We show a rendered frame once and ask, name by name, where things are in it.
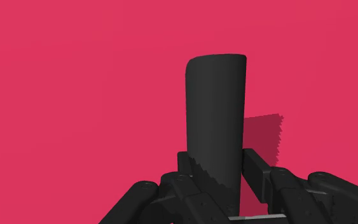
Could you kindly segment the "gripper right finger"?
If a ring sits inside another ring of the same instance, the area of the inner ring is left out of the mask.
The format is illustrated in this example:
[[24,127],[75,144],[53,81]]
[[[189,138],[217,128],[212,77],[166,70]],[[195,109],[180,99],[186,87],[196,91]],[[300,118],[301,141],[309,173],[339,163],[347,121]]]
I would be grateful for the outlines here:
[[306,179],[268,165],[253,149],[242,153],[242,175],[269,214],[288,224],[358,224],[358,186],[328,172]]

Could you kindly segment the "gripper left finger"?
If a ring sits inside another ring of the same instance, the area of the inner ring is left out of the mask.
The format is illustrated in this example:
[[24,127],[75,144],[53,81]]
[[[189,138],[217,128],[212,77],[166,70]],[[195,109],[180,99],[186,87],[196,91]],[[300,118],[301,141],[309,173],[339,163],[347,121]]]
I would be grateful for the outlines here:
[[176,172],[134,183],[99,224],[230,224],[212,197],[193,181],[189,156],[177,154]]

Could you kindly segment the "black oblong rounded object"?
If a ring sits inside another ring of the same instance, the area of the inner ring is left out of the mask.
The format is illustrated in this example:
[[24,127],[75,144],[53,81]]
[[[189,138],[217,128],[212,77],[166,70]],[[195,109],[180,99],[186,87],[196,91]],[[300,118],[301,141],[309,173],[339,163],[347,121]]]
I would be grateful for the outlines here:
[[247,58],[204,55],[186,66],[186,139],[195,183],[227,216],[240,210]]

